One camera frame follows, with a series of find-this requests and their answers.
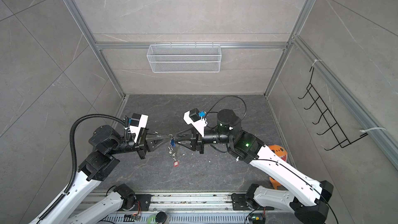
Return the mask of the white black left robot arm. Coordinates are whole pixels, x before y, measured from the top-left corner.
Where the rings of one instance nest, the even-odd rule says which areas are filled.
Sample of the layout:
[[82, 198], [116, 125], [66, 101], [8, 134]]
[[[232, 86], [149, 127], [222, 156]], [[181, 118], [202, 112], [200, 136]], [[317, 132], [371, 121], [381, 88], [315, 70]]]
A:
[[137, 152], [141, 159], [152, 147], [172, 140], [171, 135], [148, 133], [140, 128], [137, 134], [121, 136], [114, 128], [103, 125], [97, 128], [89, 143], [94, 147], [87, 158], [78, 166], [74, 132], [70, 133], [72, 152], [72, 176], [58, 196], [31, 222], [33, 224], [96, 224], [117, 210], [142, 209], [142, 201], [138, 200], [134, 190], [126, 184], [115, 186], [99, 203], [73, 216], [72, 213], [99, 184], [101, 184], [119, 164], [115, 154]]

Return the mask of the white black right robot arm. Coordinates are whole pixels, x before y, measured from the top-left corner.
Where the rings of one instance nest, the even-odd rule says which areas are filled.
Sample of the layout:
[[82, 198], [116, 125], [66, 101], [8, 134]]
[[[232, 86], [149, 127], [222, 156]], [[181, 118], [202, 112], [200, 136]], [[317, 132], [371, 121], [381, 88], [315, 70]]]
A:
[[276, 208], [293, 213], [304, 224], [323, 224], [332, 210], [329, 200], [333, 185], [317, 181], [298, 171], [277, 156], [263, 141], [241, 127], [241, 118], [233, 110], [217, 113], [217, 125], [207, 127], [207, 113], [194, 108], [184, 114], [188, 129], [178, 132], [171, 143], [191, 151], [204, 153], [206, 145], [225, 144], [227, 153], [276, 180], [284, 190], [268, 189], [258, 184], [249, 187], [245, 195], [253, 211]]

